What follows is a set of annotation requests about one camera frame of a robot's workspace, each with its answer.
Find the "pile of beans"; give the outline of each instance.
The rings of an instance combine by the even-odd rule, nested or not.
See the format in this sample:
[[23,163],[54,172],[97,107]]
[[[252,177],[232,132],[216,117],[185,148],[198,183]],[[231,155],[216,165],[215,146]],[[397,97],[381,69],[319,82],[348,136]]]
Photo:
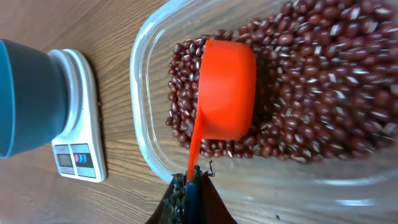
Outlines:
[[253,122],[239,140],[202,140],[205,157],[362,159],[398,137],[398,40],[382,0],[298,0],[238,30],[173,48],[166,125],[189,148],[207,40],[250,46],[257,56]]

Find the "scale platform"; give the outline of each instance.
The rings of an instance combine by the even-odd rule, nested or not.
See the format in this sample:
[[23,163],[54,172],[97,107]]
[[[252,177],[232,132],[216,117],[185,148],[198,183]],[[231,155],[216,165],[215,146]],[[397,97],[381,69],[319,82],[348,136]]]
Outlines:
[[48,55],[61,66],[68,87],[67,123],[52,141],[58,172],[63,177],[101,182],[106,166],[93,72],[77,50],[51,50]]

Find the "brown tabletop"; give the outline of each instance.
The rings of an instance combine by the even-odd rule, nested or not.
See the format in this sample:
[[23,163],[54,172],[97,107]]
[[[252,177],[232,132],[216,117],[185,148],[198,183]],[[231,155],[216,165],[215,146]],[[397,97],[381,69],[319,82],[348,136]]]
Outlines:
[[[77,49],[91,62],[103,104],[108,178],[93,184],[60,177],[49,146],[0,161],[0,223],[144,223],[150,217],[167,184],[147,166],[137,145],[129,62],[139,28],[165,2],[1,1],[0,38],[44,52]],[[225,203],[239,223],[398,223],[392,212],[337,215]]]

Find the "scoop handle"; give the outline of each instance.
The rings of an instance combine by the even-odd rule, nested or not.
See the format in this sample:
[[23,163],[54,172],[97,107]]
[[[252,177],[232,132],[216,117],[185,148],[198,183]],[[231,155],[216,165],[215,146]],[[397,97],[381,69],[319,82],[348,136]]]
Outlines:
[[189,148],[189,159],[188,159],[188,171],[187,171],[187,181],[192,183],[194,168],[198,164],[200,157],[200,145],[201,139],[203,138],[203,121],[201,116],[201,109],[198,106],[197,116],[195,119],[195,126],[193,127],[193,133],[191,138],[191,146]]

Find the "wooden table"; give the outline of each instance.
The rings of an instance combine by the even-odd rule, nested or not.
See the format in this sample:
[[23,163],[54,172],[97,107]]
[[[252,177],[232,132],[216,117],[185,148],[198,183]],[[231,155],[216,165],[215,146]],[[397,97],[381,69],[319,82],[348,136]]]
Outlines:
[[[0,38],[44,52],[73,48],[90,60],[103,103],[108,178],[100,184],[61,178],[49,146],[0,161],[0,223],[144,223],[152,214],[167,184],[137,145],[129,62],[139,28],[165,2],[1,1]],[[398,213],[335,215],[225,203],[239,223],[398,223]]]

